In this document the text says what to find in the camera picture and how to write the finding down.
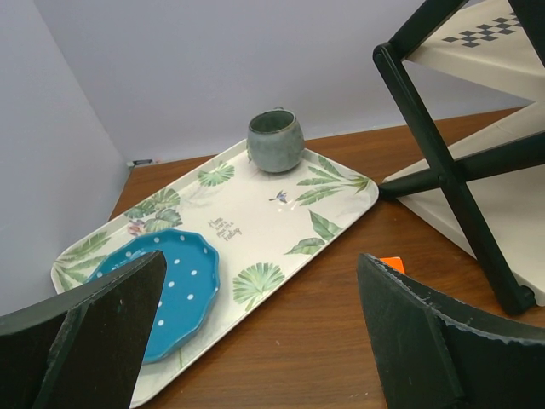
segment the wooden table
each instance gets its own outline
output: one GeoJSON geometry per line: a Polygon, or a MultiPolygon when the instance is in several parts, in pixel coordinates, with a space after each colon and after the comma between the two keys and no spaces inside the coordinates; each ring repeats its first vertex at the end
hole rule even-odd
{"type": "MultiPolygon", "coordinates": [[[[511,111],[439,121],[452,143],[511,111]]],[[[380,182],[422,158],[406,127],[309,141],[380,182]]],[[[208,158],[136,168],[113,216],[208,158]]],[[[401,256],[409,276],[494,314],[474,259],[398,203],[379,202],[145,408],[384,408],[356,280],[358,254],[401,256]]],[[[545,325],[545,310],[519,320],[545,325]]]]}

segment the orange block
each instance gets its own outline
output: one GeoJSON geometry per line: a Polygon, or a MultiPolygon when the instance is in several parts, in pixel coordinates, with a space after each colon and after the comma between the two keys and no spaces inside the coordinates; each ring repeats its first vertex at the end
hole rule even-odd
{"type": "Polygon", "coordinates": [[[405,274],[405,269],[403,267],[401,257],[386,257],[381,258],[381,260],[384,261],[391,268],[395,268],[396,270],[398,270],[401,274],[405,274]]]}

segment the cup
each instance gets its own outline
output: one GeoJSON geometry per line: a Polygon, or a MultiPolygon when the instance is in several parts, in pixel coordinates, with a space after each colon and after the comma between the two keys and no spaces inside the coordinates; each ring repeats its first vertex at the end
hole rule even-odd
{"type": "Polygon", "coordinates": [[[276,107],[250,121],[248,154],[255,165],[270,173],[295,168],[301,162],[305,140],[295,114],[276,107]]]}

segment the gray wall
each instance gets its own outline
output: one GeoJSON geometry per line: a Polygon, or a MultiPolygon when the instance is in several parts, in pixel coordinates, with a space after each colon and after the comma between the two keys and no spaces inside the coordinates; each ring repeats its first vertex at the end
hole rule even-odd
{"type": "MultiPolygon", "coordinates": [[[[371,60],[422,0],[35,0],[126,158],[189,158],[283,105],[308,137],[403,122],[371,60]]],[[[522,103],[411,66],[436,118],[522,103]]]]}
{"type": "Polygon", "coordinates": [[[0,315],[54,295],[49,270],[127,176],[32,0],[0,5],[0,315]]]}

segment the shelf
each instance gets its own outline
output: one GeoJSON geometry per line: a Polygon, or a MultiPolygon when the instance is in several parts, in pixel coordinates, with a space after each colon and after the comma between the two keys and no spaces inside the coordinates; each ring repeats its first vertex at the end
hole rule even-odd
{"type": "Polygon", "coordinates": [[[545,99],[545,68],[507,0],[459,10],[408,60],[528,100],[545,99]]]}
{"type": "MultiPolygon", "coordinates": [[[[454,158],[515,141],[545,129],[545,104],[534,103],[449,147],[454,158]]],[[[424,160],[389,176],[427,168],[424,160]]],[[[468,183],[503,255],[521,285],[545,306],[545,165],[468,183]]],[[[399,199],[444,236],[473,255],[440,190],[399,199]]]]}

